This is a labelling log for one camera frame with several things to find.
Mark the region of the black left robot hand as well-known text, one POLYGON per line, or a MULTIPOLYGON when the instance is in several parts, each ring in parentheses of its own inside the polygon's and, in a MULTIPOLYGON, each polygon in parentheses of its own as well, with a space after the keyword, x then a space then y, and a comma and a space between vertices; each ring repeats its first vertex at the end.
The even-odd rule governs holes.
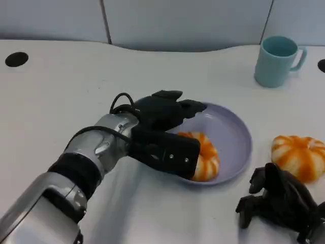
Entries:
POLYGON ((182 94, 179 90, 160 90, 137 100, 133 108, 140 113, 141 122, 148 128, 168 131, 207 108, 206 104, 195 100, 178 101, 182 94))

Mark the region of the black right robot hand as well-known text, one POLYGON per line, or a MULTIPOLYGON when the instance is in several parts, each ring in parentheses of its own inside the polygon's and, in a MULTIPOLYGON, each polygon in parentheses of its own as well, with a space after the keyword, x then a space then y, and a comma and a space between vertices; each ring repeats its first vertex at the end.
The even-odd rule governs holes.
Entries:
POLYGON ((298 234, 297 243, 324 243, 324 203, 317 204, 306 186, 274 163, 255 168, 249 194, 236 207, 239 227, 253 217, 298 234))

